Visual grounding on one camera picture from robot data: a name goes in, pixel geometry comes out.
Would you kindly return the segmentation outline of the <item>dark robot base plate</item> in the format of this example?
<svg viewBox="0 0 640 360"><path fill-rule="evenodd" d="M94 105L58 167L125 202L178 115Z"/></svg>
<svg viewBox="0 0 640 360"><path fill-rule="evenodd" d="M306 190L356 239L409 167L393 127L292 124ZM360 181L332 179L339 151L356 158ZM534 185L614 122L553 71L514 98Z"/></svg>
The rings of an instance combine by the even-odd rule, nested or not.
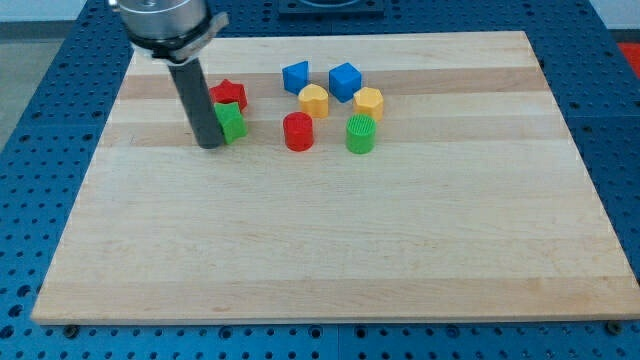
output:
<svg viewBox="0 0 640 360"><path fill-rule="evenodd" d="M278 14L298 15L380 15L385 0L278 0Z"/></svg>

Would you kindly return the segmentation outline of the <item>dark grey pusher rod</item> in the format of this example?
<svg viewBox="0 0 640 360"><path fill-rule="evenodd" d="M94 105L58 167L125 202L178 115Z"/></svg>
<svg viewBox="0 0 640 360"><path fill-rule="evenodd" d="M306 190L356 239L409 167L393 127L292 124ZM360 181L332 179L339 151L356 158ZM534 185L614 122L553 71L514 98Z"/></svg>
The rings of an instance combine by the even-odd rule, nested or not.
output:
<svg viewBox="0 0 640 360"><path fill-rule="evenodd" d="M224 135L199 60L169 66L169 71L197 145L203 149L223 145Z"/></svg>

